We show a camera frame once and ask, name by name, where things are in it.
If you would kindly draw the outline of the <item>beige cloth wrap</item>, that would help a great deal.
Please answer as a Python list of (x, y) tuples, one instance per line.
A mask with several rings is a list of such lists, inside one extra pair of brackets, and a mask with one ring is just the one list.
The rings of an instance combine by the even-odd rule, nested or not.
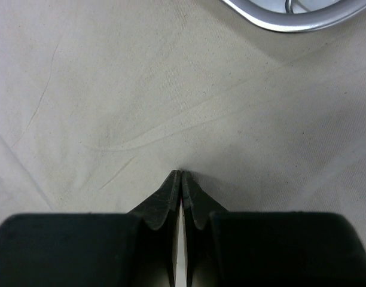
[(280, 34), (219, 1), (0, 1), (0, 222), (127, 212), (173, 169), (366, 243), (366, 12)]

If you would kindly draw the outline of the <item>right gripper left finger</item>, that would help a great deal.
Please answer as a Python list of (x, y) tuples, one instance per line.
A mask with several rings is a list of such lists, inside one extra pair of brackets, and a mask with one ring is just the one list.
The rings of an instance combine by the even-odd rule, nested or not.
[(0, 225), (0, 286), (174, 286), (181, 173), (128, 213), (21, 213)]

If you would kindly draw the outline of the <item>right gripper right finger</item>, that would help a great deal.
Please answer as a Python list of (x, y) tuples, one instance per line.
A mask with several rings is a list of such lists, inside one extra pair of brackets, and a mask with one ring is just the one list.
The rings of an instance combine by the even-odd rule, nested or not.
[(328, 212), (230, 212), (181, 178), (188, 286), (366, 286), (366, 251)]

